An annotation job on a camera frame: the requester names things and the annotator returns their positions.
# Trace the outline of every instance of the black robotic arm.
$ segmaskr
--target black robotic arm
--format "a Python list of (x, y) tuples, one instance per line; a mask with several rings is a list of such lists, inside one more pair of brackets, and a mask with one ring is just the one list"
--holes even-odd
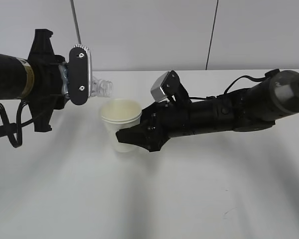
[[(241, 78), (259, 84), (229, 93)], [(116, 136), (119, 142), (153, 152), (173, 137), (263, 130), (274, 126), (275, 120), (299, 113), (299, 73), (275, 69), (263, 78), (242, 76), (222, 95), (191, 98), (176, 72), (170, 71), (154, 83), (151, 94), (155, 103), (143, 110), (141, 123)]]

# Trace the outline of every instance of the white wall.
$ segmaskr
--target white wall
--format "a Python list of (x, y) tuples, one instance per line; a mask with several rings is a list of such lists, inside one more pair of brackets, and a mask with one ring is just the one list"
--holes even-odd
[[(76, 0), (94, 70), (204, 70), (217, 0)], [(35, 28), (77, 43), (69, 0), (0, 0), (0, 53), (27, 57)], [(299, 68), (299, 0), (220, 0), (208, 69)]]
[(215, 0), (76, 0), (94, 70), (204, 69)]
[(299, 0), (220, 0), (209, 69), (299, 68)]

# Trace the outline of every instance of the robotic arm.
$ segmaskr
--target robotic arm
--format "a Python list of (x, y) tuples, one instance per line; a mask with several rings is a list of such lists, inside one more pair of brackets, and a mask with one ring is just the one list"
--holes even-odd
[[(83, 105), (98, 95), (98, 84), (93, 80), (90, 50), (76, 45), (69, 62), (55, 55), (50, 37), (53, 32), (37, 29), (28, 59), (0, 54), (0, 100), (21, 100), (16, 122), (10, 123), (0, 103), (0, 137), (7, 136), (13, 147), (22, 145), (22, 128), (34, 123), (35, 132), (48, 132), (54, 110), (61, 110), (71, 100)], [(21, 123), (22, 109), (28, 105), (32, 119)]]
[[(98, 95), (101, 86), (92, 77), (89, 49), (76, 45), (67, 63), (63, 56), (54, 54), (52, 34), (47, 29), (37, 29), (26, 60), (0, 54), (0, 100), (21, 100), (15, 123), (9, 122), (0, 103), (0, 137), (7, 136), (13, 147), (22, 145), (22, 128), (31, 123), (35, 132), (51, 131), (53, 111), (63, 109), (69, 100), (83, 105), (89, 97), (102, 96)], [(258, 84), (229, 93), (241, 78)], [(158, 78), (151, 94), (155, 102), (143, 110), (141, 123), (118, 131), (116, 136), (119, 142), (153, 152), (160, 151), (173, 137), (263, 130), (278, 119), (299, 113), (299, 73), (276, 69), (263, 78), (242, 76), (222, 95), (191, 98), (177, 73), (170, 71)], [(26, 105), (32, 119), (21, 122)]]
[[(241, 78), (259, 84), (229, 93)], [(143, 110), (141, 123), (118, 131), (116, 136), (121, 143), (153, 152), (173, 137), (263, 130), (274, 126), (275, 120), (299, 113), (299, 73), (276, 69), (263, 78), (242, 76), (222, 95), (191, 98), (176, 72), (170, 71), (158, 78), (151, 94), (155, 103)]]

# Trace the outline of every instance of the screw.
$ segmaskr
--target screw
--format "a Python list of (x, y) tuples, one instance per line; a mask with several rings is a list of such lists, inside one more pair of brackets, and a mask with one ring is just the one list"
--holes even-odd
[(148, 126), (148, 131), (152, 131), (152, 130), (155, 130), (155, 126)]

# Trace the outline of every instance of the sticker label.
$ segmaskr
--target sticker label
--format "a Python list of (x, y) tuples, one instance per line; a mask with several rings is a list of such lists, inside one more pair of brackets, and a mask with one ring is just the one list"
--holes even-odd
[(24, 86), (24, 89), (23, 89), (21, 95), (18, 97), (18, 99), (23, 99), (23, 98), (27, 97), (33, 89), (34, 72), (32, 70), (32, 67), (26, 60), (21, 59), (21, 58), (17, 58), (17, 59), (22, 63), (22, 65), (26, 71), (26, 83), (25, 83), (25, 86)]

